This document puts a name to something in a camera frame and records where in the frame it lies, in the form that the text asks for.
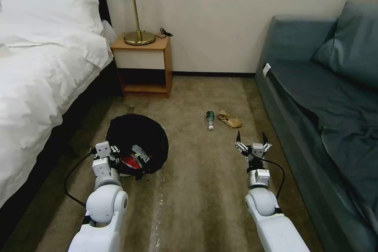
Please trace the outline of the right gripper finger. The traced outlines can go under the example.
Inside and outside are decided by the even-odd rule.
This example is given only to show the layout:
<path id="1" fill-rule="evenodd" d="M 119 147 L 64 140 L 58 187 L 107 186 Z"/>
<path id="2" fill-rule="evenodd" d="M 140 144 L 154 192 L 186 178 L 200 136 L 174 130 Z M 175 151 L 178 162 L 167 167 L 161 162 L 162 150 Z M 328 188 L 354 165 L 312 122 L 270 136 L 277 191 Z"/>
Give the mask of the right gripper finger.
<path id="1" fill-rule="evenodd" d="M 235 141 L 235 147 L 243 156 L 248 156 L 250 154 L 251 146 L 245 145 L 244 143 L 241 142 L 240 131 L 238 131 L 238 133 L 237 133 L 237 137 L 236 137 L 236 141 Z"/>
<path id="2" fill-rule="evenodd" d="M 271 147 L 272 144 L 269 142 L 267 135 L 265 132 L 262 133 L 263 138 L 263 154 L 265 154 Z"/>

